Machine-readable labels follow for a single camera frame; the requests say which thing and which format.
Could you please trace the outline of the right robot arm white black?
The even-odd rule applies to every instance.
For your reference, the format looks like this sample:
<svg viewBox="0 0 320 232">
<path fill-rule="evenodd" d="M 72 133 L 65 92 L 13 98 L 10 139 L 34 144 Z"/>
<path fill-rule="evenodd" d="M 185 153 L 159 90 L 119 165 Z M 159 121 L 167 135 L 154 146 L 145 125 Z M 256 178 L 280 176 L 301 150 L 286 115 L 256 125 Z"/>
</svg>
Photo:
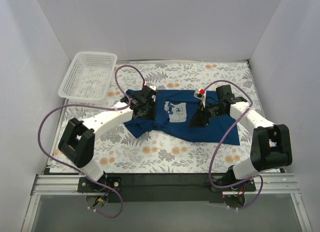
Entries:
<svg viewBox="0 0 320 232">
<path fill-rule="evenodd" d="M 190 127 L 205 127 L 212 118 L 228 115 L 235 122 L 223 135 L 220 144 L 238 123 L 252 136 L 248 159 L 229 167 L 217 181 L 208 178 L 212 187 L 217 189 L 236 187 L 260 172 L 290 166 L 293 162 L 289 128 L 274 124 L 252 109 L 252 99 L 248 95 L 237 97 L 232 92 L 232 85 L 229 82 L 216 89 L 218 102 L 213 105 L 206 103 L 206 89 L 196 89 L 194 97 L 199 99 L 199 105 L 189 124 Z"/>
</svg>

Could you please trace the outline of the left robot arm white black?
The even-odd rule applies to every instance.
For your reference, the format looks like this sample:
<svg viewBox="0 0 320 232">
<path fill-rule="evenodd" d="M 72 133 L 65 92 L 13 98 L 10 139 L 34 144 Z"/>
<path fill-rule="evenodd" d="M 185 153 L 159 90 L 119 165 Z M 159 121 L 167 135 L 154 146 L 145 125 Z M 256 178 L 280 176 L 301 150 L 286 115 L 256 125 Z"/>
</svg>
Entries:
<svg viewBox="0 0 320 232">
<path fill-rule="evenodd" d="M 105 172 L 93 159 L 95 142 L 114 127 L 135 118 L 154 120 L 156 111 L 156 86 L 144 86 L 127 95 L 111 110 L 101 112 L 82 121 L 71 119 L 60 139 L 58 149 L 93 181 L 101 182 Z"/>
</svg>

